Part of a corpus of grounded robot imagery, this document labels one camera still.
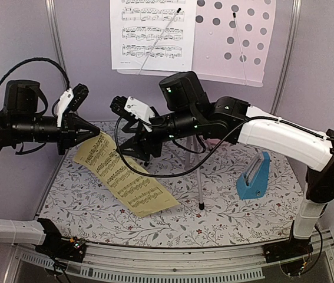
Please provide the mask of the yellow sheet music page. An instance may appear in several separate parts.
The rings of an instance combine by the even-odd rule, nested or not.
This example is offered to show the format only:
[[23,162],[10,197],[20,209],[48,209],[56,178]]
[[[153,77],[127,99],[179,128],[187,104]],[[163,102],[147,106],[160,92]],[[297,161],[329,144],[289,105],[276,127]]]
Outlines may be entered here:
[[112,137],[103,131],[80,145],[74,162],[93,172],[136,216],[145,217],[180,204],[155,178],[130,170],[116,152]]

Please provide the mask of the white sheet music page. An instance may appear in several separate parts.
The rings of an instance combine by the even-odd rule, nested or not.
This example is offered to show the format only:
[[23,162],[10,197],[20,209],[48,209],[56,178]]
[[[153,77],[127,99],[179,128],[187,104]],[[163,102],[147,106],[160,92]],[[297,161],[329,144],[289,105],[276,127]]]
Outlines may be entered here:
[[110,1],[114,70],[190,71],[196,1]]

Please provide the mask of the blue metronome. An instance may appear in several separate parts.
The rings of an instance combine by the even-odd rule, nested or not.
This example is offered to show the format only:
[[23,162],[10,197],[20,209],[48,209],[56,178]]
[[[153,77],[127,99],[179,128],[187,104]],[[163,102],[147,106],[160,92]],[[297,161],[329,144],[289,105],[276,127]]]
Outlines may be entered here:
[[267,190],[270,170],[268,152],[259,152],[247,165],[236,182],[241,200],[262,198]]

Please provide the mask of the white perforated music stand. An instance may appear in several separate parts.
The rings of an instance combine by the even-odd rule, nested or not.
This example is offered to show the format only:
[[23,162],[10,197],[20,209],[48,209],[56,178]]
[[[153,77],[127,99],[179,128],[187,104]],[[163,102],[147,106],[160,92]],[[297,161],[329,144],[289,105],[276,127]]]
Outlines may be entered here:
[[[194,71],[202,80],[261,87],[276,14],[275,1],[196,1]],[[116,70],[163,75],[178,71]]]

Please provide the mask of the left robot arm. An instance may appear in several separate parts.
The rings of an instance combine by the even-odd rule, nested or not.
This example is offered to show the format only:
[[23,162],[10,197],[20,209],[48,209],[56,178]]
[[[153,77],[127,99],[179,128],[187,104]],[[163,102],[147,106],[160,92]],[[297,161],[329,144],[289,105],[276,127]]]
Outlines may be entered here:
[[[41,85],[32,80],[11,80],[6,85],[4,106],[0,111],[0,151],[16,148],[25,142],[55,143],[60,155],[80,143],[96,137],[100,129],[74,112],[87,98],[88,88],[79,84],[62,95],[64,106],[57,117],[38,111],[38,102],[48,105]],[[38,252],[60,256],[67,249],[80,248],[78,243],[62,239],[58,228],[49,219],[11,221],[0,219],[0,243],[28,243]]]

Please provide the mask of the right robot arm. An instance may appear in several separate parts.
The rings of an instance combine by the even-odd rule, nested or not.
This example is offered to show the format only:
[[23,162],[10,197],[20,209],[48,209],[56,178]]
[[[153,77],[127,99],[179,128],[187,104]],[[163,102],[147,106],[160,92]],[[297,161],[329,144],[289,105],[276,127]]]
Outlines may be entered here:
[[159,86],[169,110],[162,116],[134,97],[112,100],[112,112],[126,120],[123,132],[131,134],[118,145],[119,154],[146,162],[160,156],[164,142],[198,135],[261,147],[304,163],[306,197],[282,248],[288,257],[304,250],[323,208],[334,200],[334,131],[298,126],[233,97],[212,103],[193,71],[166,77]]

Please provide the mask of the pink plate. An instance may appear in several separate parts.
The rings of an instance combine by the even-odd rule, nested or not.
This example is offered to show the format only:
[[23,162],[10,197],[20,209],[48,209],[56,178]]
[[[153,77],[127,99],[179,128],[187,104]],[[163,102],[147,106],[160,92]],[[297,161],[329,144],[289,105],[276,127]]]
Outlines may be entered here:
[[215,146],[219,143],[219,139],[206,139],[205,142],[211,146]]

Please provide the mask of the floral tablecloth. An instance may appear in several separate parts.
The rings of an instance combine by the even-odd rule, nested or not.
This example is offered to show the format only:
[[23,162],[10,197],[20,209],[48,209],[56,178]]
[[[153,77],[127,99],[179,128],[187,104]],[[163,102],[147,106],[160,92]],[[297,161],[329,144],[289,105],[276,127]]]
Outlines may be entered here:
[[41,210],[66,236],[127,246],[185,248],[240,245],[288,237],[304,198],[284,156],[270,154],[266,194],[241,200],[236,181],[259,149],[222,144],[201,167],[161,184],[178,205],[140,218],[90,172],[74,162],[71,150]]

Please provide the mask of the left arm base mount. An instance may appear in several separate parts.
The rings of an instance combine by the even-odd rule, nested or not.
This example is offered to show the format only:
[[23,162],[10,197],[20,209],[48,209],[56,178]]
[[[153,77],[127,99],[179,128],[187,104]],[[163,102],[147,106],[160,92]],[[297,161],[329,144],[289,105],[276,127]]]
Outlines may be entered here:
[[63,237],[51,220],[39,218],[45,239],[41,245],[35,246],[35,251],[51,259],[65,259],[67,261],[82,263],[87,249],[86,239],[73,236]]

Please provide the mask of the front aluminium rail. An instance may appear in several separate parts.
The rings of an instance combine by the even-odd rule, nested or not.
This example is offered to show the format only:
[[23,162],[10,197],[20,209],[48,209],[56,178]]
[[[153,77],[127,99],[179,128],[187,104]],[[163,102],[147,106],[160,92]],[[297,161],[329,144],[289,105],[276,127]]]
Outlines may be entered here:
[[4,282],[334,282],[330,230],[312,235],[306,273],[291,277],[299,258],[267,262],[262,243],[211,248],[140,248],[88,243],[82,262],[53,260],[27,245],[12,248]]

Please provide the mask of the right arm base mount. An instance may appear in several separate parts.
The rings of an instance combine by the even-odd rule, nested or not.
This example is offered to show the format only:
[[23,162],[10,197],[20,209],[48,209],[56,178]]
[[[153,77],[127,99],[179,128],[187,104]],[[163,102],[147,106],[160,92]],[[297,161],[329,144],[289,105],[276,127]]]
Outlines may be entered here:
[[285,241],[265,244],[262,246],[262,250],[267,263],[279,262],[285,275],[297,277],[305,270],[313,247],[310,239],[290,238]]

